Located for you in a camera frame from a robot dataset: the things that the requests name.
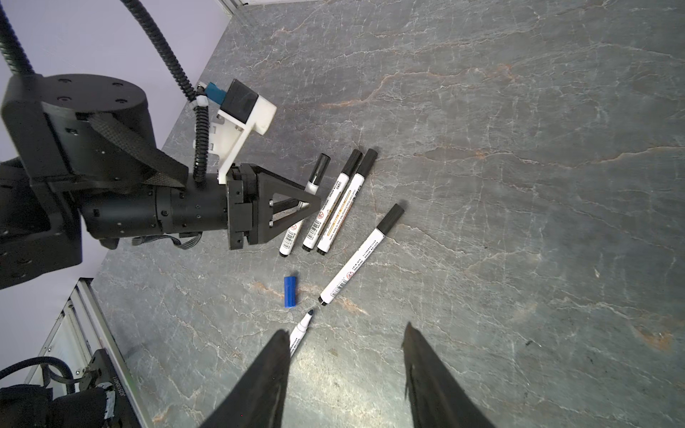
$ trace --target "whiteboard marker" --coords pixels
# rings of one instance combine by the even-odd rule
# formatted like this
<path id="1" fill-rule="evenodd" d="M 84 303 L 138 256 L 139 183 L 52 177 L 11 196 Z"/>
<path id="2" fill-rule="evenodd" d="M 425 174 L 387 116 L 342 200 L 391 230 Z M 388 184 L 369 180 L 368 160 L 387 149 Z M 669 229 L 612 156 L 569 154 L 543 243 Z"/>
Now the whiteboard marker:
<path id="1" fill-rule="evenodd" d="M 304 337 L 304 333 L 307 332 L 307 327 L 309 327 L 309 322 L 312 320 L 312 315 L 314 315 L 314 310 L 310 310 L 307 312 L 302 318 L 302 321 L 299 322 L 298 325 L 295 326 L 295 329 L 293 329 L 292 333 L 290 333 L 290 356 L 295 353 L 295 349 L 297 349 L 297 345 L 302 341 L 302 338 Z"/>
<path id="2" fill-rule="evenodd" d="M 362 246 L 359 247 L 352 258 L 345 263 L 340 272 L 338 272 L 338 274 L 328 283 L 328 286 L 323 289 L 321 296 L 319 296 L 319 303 L 326 306 L 335 299 L 335 296 L 337 296 L 340 290 L 345 287 L 350 278 L 352 278 L 352 275 L 359 270 L 376 246 L 381 243 L 390 229 L 395 226 L 395 223 L 397 223 L 402 214 L 404 214 L 404 210 L 397 204 L 388 211 L 385 217 L 383 217 L 383 220 L 381 220 L 381 222 L 378 223 L 378 226 L 371 232 L 371 235 L 364 241 Z"/>
<path id="3" fill-rule="evenodd" d="M 366 155 L 364 155 L 364 159 L 362 159 L 362 163 L 359 165 L 357 173 L 349 182 L 349 186 L 347 186 L 347 190 L 342 198 L 340 198 L 338 207 L 331 217 L 331 222 L 328 223 L 328 227 L 326 227 L 326 230 L 323 232 L 323 237 L 321 237 L 319 245 L 316 246 L 317 253 L 326 255 L 328 250 L 331 249 L 331 244 L 338 235 L 340 227 L 343 225 L 350 208 L 352 208 L 352 203 L 357 197 L 357 193 L 362 187 L 362 184 L 364 184 L 366 176 L 369 175 L 371 167 L 373 166 L 374 161 L 376 161 L 376 156 L 378 156 L 378 153 L 376 153 L 376 150 L 373 149 L 369 149 L 366 152 Z"/>
<path id="4" fill-rule="evenodd" d="M 343 194 L 343 190 L 345 190 L 345 186 L 347 186 L 350 175 L 354 174 L 354 171 L 357 169 L 357 165 L 359 165 L 359 161 L 361 159 L 362 152 L 354 149 L 347 160 L 347 163 L 342 168 L 342 171 L 340 172 L 336 183 L 333 185 L 331 192 L 328 194 L 328 198 L 326 198 L 323 208 L 321 208 L 321 211 L 319 211 L 319 214 L 314 219 L 314 223 L 312 223 L 311 229 L 309 229 L 307 238 L 305 238 L 304 243 L 302 244 L 302 249 L 304 251 L 311 251 L 316 246 L 316 241 L 319 239 L 319 236 L 323 231 L 323 226 L 326 224 L 326 221 L 328 221 L 328 216 L 338 203 L 340 196 Z"/>
<path id="5" fill-rule="evenodd" d="M 305 186 L 304 188 L 305 192 L 316 194 L 316 191 L 319 189 L 319 184 L 323 179 L 323 175 L 326 172 L 326 168 L 328 168 L 328 162 L 331 162 L 331 158 L 329 158 L 324 153 L 319 155 L 319 160 L 316 161 L 316 165 L 314 165 L 314 170 L 312 171 L 312 174 L 309 176 L 307 186 Z M 309 204 L 300 201 L 300 203 L 297 204 L 297 209 L 300 210 L 301 208 L 304 208 L 307 205 Z M 299 230 L 302 228 L 303 221 L 304 220 L 300 220 L 288 228 L 286 235 L 283 237 L 283 243 L 281 244 L 281 248 L 278 250 L 278 253 L 281 255 L 281 257 L 288 257 L 288 255 L 292 251 L 292 247 L 295 245 L 295 240 L 297 239 Z"/>

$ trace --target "white plastic bracket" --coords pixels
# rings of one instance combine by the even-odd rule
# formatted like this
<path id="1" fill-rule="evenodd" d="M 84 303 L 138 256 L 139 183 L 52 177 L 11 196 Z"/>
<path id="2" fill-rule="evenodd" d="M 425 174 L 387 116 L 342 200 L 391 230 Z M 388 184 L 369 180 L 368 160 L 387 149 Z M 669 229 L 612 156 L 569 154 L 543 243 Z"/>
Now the white plastic bracket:
<path id="1" fill-rule="evenodd" d="M 209 150 L 211 154 L 219 157 L 219 184 L 226 184 L 226 174 L 250 131 L 254 129 L 258 134 L 264 135 L 275 114 L 276 106 L 261 96 L 257 98 L 247 123 L 241 123 L 230 114 L 219 110 L 219 116 L 224 118 L 224 123 L 210 123 Z"/>

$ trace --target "black marker cap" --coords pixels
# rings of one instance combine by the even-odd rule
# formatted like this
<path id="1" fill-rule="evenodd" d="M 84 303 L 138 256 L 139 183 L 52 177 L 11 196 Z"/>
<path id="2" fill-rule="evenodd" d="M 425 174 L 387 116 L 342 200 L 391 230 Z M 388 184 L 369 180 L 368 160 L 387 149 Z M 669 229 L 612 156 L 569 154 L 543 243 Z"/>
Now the black marker cap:
<path id="1" fill-rule="evenodd" d="M 328 168 L 328 162 L 331 162 L 331 158 L 325 153 L 319 155 L 319 160 L 316 161 L 316 166 L 309 176 L 309 182 L 318 186 L 323 179 L 323 175 L 326 173 L 326 168 Z"/>
<path id="2" fill-rule="evenodd" d="M 376 229 L 380 230 L 382 234 L 387 235 L 390 229 L 395 226 L 395 223 L 397 223 L 399 218 L 402 217 L 402 214 L 404 214 L 404 209 L 401 206 L 394 204 L 386 216 L 383 217 L 383 220 L 378 223 Z"/>
<path id="3" fill-rule="evenodd" d="M 351 176 L 354 174 L 355 169 L 357 169 L 357 165 L 359 165 L 360 160 L 362 160 L 362 152 L 354 149 L 341 172 L 348 177 Z"/>
<path id="4" fill-rule="evenodd" d="M 376 150 L 369 149 L 366 151 L 366 155 L 364 155 L 364 159 L 362 159 L 362 163 L 359 165 L 357 174 L 361 175 L 363 178 L 366 178 L 371 171 L 373 163 L 376 161 L 376 156 L 378 156 L 378 152 Z"/>

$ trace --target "robotic arm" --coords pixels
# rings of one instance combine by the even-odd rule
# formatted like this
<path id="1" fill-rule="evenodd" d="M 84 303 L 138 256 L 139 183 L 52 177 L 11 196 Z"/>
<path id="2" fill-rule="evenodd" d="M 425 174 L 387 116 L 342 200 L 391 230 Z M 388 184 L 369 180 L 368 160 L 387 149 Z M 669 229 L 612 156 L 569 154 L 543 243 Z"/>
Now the robotic arm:
<path id="1" fill-rule="evenodd" d="M 156 148 L 142 89 L 113 77 L 35 74 L 0 6 L 0 51 L 14 73 L 1 114 L 19 153 L 0 164 L 0 288 L 79 264 L 81 216 L 109 249 L 127 237 L 170 238 L 189 249 L 217 229 L 239 249 L 245 240 L 268 242 L 321 206 L 293 181 L 234 164 L 249 132 L 267 131 L 276 107 L 238 80 L 226 92 L 210 84 L 221 105 L 210 123 L 206 88 L 190 86 L 139 0 L 121 1 L 194 106 L 193 174 Z M 219 156 L 218 174 L 206 173 L 208 153 Z M 289 199 L 274 203 L 274 194 Z M 300 201 L 309 205 L 273 220 Z"/>

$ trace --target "marble tabletop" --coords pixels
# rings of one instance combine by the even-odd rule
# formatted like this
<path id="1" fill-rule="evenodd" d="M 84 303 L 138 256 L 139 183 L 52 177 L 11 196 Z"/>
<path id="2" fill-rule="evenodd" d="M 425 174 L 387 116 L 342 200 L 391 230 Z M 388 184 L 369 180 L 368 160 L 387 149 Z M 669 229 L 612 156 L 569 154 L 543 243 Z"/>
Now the marble tabletop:
<path id="1" fill-rule="evenodd" d="M 685 425 L 685 8 L 677 0 L 340 0 L 246 7 L 202 81 L 278 106 L 239 162 L 326 194 L 379 158 L 327 256 L 123 243 L 92 286 L 155 426 L 197 426 L 318 307 L 284 427 L 411 427 L 411 322 L 506 427 Z M 192 161 L 186 108 L 164 150 Z M 390 207 L 397 226 L 316 298 Z M 285 309 L 283 277 L 299 278 Z"/>

